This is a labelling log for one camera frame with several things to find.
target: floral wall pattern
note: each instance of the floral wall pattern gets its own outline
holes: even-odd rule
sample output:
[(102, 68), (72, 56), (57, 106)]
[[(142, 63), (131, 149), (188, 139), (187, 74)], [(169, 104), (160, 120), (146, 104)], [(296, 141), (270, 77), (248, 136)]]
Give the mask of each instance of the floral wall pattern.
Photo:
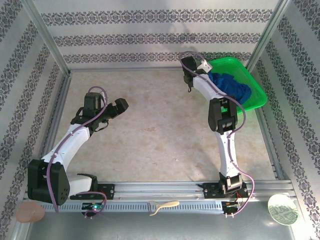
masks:
[(39, 158), (62, 72), (19, 0), (0, 2), (0, 240), (14, 228), (29, 161)]
[(267, 94), (268, 132), (312, 239), (320, 239), (319, 13), (319, 1), (292, 1), (252, 71)]
[(277, 2), (35, 0), (71, 69), (177, 67), (183, 51), (245, 64)]

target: black bracket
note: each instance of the black bracket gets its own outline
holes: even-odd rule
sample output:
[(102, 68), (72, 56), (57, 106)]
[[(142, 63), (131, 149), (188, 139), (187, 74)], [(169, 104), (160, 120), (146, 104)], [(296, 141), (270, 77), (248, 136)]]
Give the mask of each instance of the black bracket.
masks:
[[(115, 195), (115, 185), (114, 184), (103, 184), (99, 183), (97, 192), (104, 193), (107, 200), (113, 200)], [(103, 200), (104, 197), (100, 194), (77, 194), (70, 196), (71, 200)]]
[(224, 194), (222, 192), (221, 186), (218, 182), (205, 182), (198, 184), (198, 187), (203, 189), (204, 199), (225, 199), (225, 198), (248, 198), (248, 189), (245, 182), (242, 182), (242, 187), (231, 193)]

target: blue towel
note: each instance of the blue towel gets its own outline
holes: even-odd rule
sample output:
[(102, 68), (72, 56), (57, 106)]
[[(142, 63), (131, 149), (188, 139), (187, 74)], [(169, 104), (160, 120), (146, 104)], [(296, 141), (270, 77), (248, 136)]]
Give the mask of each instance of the blue towel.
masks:
[(208, 76), (210, 80), (227, 95), (232, 95), (235, 97), (241, 105), (244, 104), (251, 96), (251, 89), (248, 85), (239, 83), (234, 80), (234, 76), (224, 73), (220, 75), (219, 73), (209, 72)]

